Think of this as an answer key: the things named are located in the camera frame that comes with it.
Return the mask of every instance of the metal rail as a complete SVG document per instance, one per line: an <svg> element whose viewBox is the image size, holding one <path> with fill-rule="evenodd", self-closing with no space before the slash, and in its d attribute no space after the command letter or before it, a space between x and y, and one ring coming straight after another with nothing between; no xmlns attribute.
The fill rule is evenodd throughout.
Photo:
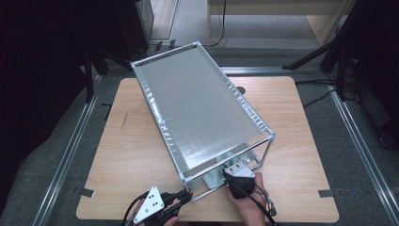
<svg viewBox="0 0 399 226"><path fill-rule="evenodd" d="M95 90L99 90L101 84L102 79L99 75L97 75L94 81ZM70 142L68 143L65 153L62 156L60 163L58 164L58 168L56 169L53 180L47 188L46 195L33 221L32 225L34 226L46 225L47 220L50 217L54 204L56 203L56 198L58 197L59 191L61 190L62 184L64 183L65 177L69 171L71 162L73 161L73 157L76 153L76 148L80 142L80 138L82 137L86 125L88 124L88 119L97 101L97 97L97 92L95 92L93 97L91 98L91 101L87 103L85 105L85 108L83 109L79 121L76 124L76 127L72 133Z"/></svg>

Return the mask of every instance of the floor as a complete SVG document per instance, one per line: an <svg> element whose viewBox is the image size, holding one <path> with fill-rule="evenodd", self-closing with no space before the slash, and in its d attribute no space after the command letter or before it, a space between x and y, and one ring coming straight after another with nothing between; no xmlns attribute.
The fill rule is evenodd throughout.
<svg viewBox="0 0 399 226"><path fill-rule="evenodd" d="M222 36L222 16L211 18L211 41L208 41L207 2L180 0L170 4L152 0L154 30L152 40L176 40L178 46L199 40L213 44ZM318 48L306 16L230 16L225 17L225 33L217 47L238 48ZM158 30L170 29L162 36Z"/></svg>

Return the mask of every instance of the metal frame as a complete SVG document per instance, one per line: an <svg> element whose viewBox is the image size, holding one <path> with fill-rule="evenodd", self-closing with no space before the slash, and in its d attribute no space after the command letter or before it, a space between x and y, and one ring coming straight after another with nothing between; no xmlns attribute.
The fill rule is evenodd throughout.
<svg viewBox="0 0 399 226"><path fill-rule="evenodd" d="M263 165L263 162L270 149L270 145L275 139L274 132L259 117L259 115L247 102L245 97L236 89L235 85L230 81L230 79L226 76L226 74L224 74L223 71L221 71L221 69L216 65L216 63L212 60L212 58L208 55L205 49L203 49L203 47L200 45L198 41L180 48L164 52L156 56L151 56L146 59L133 62L132 68L136 73L136 78L138 80L138 83L143 91L143 94L147 100L150 110L152 111L152 115L154 116L158 129L166 143L173 164L175 165L177 173L181 179L182 185L185 188L190 189L191 191L195 191L206 186L206 184L202 182L200 178L201 176L204 176L206 173L210 172L211 170L221 167L222 165L228 163L229 161L233 160L236 157L244 156L244 154L246 159L241 159L241 161L245 162L246 164L248 163L252 164L252 161L256 162L256 165L251 167L252 170L260 168ZM193 73L192 76L187 76L188 71ZM204 141L204 140L209 140L207 136L197 137L199 140L201 140L201 142L198 144L199 147L207 146L208 147L207 149L204 148L197 149L191 147L185 148L186 146L180 145L181 143L186 142L185 139L192 140L192 137L196 137L196 134L192 136L184 135L184 137L182 137L179 135L181 134L181 131L184 130L184 128L182 128L181 126L180 127L173 126L172 128L172 126L170 126L171 124L172 125L189 124L192 119L189 117L186 118L185 114L181 113L182 112L182 110L180 110L180 106L182 105L181 103L177 103L174 105L172 104L174 102L170 100L174 100L175 98L183 95L185 100L189 100L187 104L192 105L192 103L203 102L203 98L208 97L208 99L205 98L204 101L206 105L202 105L202 107L199 105L196 106L196 108L199 110L198 111L199 113L201 112L202 109L207 109L208 106L210 107L215 106L215 104L210 104L212 103L212 101L210 102L206 101L214 99L212 97L209 97L208 95L205 95L204 93L207 93L206 91L205 92L198 91L200 93L199 95L200 100L197 99L198 95L196 93L198 92L195 91L193 92L193 89L197 90L199 88L197 86L192 86L192 84L193 83L197 84L197 82L199 81L198 76L202 76L204 74L207 75L204 76L202 81L208 84L217 84L212 89L205 89L205 90L212 92L213 90L219 89L224 94L226 93L224 89L226 89L227 95L229 96L229 98L226 99L227 102L229 103L232 97L234 100L233 103L235 103L233 105L238 106L239 109L245 110L246 113L243 114L246 115L246 117L249 119L248 120L250 121L249 124L253 126L249 127L251 128L249 129L249 131L253 131L254 127L257 128L256 130L254 130L257 131L256 133L251 132L252 136L255 136L254 134L257 134L257 136L262 135L262 137L256 137L257 140L259 141L254 141L254 143L251 144L246 143L247 144L246 147L243 147L242 145L239 144L233 144L238 146L236 146L232 150L230 150L231 146L229 146L229 148L222 146L223 149L220 149L220 151L222 152L220 152L218 148L215 149L215 147L212 146L214 141L213 139L210 139L212 140L211 145L209 145L209 143ZM166 79L165 77L171 79L170 82L165 83L164 81L160 83L159 81ZM187 92L184 92L183 94L181 94L177 89L166 89L166 87L169 86L173 87L173 84L176 83L179 83L178 89L186 90L183 89L186 86L193 88L188 89ZM230 106L230 105L223 106L223 104L224 104L223 102L219 102L217 106L215 106L212 109L215 110L223 107L229 108ZM167 114L165 116L165 112L170 112L170 111L173 111L174 114ZM206 124L208 119L202 119L202 121ZM205 127L200 126L198 129L201 132L203 132L202 128ZM220 140L224 140L225 137L229 137L229 135L226 134L226 136L222 136ZM253 152L253 150L265 144L266 142L267 146L263 152L263 156L259 157L255 152ZM230 153L231 156L216 161L214 156L211 156L215 154L214 151L216 151L217 154L219 154L219 156L222 156L223 153ZM199 155L205 157L200 157L200 158L195 157L200 161L200 163L198 165L193 166L191 163L189 163L192 161L188 160L192 158L191 154L193 154L194 156ZM202 194L195 197L193 200L196 201L214 190L215 189L213 189L213 187L210 187L208 191L203 192Z"/></svg>
<svg viewBox="0 0 399 226"><path fill-rule="evenodd" d="M94 89L99 90L102 82L103 81L101 79L101 76L97 75L94 81ZM32 223L32 225L34 226L46 225L47 220L50 217L54 204L56 203L56 198L58 197L59 191L61 190L61 187L65 181L65 177L67 176L67 173L70 169L73 157L80 142L80 138L85 132L86 125L88 124L88 119L90 118L91 112L96 104L98 97L97 93L98 92L94 92L94 95L91 98L90 102L85 105L85 108L82 111L79 121L76 124L75 129L73 130L65 153L58 164L58 168L56 169L53 180L47 188L46 195Z"/></svg>

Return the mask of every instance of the black cable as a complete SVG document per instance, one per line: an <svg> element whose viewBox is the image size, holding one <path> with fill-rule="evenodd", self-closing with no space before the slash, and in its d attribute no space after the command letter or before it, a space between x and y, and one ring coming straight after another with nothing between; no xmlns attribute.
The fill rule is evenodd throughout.
<svg viewBox="0 0 399 226"><path fill-rule="evenodd" d="M303 108L305 108L305 107L307 107L307 106L309 106L309 105L311 105L311 104L314 104L314 103L316 103L316 102L322 100L323 98L327 97L327 96L328 96L331 92L333 92L333 91L336 91L336 89L332 89L332 90L328 91L326 94L324 94L323 96L317 98L316 100L313 100L313 101L311 101L311 102L309 102L309 103L303 105Z"/></svg>
<svg viewBox="0 0 399 226"><path fill-rule="evenodd" d="M256 201L252 196L250 196L249 194L246 193L245 190L243 190L240 186L236 185L234 182L230 182L231 185L235 186L236 188L238 188L241 192L243 192L243 194L245 194L248 198L250 198L253 202L255 202L255 204L258 206L259 209L261 209L261 211L264 213L264 215L267 217L267 219L270 221L270 223L272 224L272 226L277 226L278 224L276 223L275 220L273 220L272 216L270 216L270 213L264 208L264 206Z"/></svg>
<svg viewBox="0 0 399 226"><path fill-rule="evenodd" d="M223 23L222 23L222 28L223 28L223 30L222 30L222 36L220 37L220 40L219 40L217 43L211 44L211 45L203 45L203 46L205 46L205 47L215 47L215 46L217 46L217 45L223 40L223 38L224 38L224 33L225 33L225 25L224 25L224 22L225 22L225 17L226 17L226 1L227 1L227 0L224 0L224 5L223 5Z"/></svg>
<svg viewBox="0 0 399 226"><path fill-rule="evenodd" d="M149 191L147 191L146 193L140 195L139 197L137 197L127 208L125 216L123 217L123 222L122 222L122 226L125 226L126 224L126 219L127 216L129 215L130 210L132 210L132 207L136 204L136 202L138 202L141 199L145 199L147 197L147 195L149 194Z"/></svg>

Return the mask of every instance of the aluminum frame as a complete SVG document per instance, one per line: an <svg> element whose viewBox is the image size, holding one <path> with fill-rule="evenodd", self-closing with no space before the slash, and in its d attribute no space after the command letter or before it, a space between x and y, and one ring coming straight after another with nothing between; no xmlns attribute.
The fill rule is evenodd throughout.
<svg viewBox="0 0 399 226"><path fill-rule="evenodd" d="M185 188L196 191L206 186L201 176L243 156L245 158L240 161L248 164L251 170L263 165L271 143L275 139L275 133L198 41L133 62L132 68ZM209 93L215 93L222 101L218 103L212 100L215 96ZM188 109L194 106L196 112L199 113L196 113L194 117L187 117L186 115L190 114L182 113L181 105L190 106ZM209 117L208 109L215 112L216 120L213 116ZM219 109L223 109L224 114L218 114ZM201 114L208 114L208 118L199 117ZM229 123L219 122L225 118L230 120ZM186 129L187 125L191 126L190 122L194 120L199 121L193 125L197 131ZM237 122L239 126L232 126L231 121ZM223 129L226 127L225 130L222 129L224 133L218 131L220 127ZM262 156L258 156L254 149L262 145L266 147ZM216 160L224 153L229 153L230 156ZM197 201L221 186L209 187L207 191L194 197L193 201Z"/></svg>

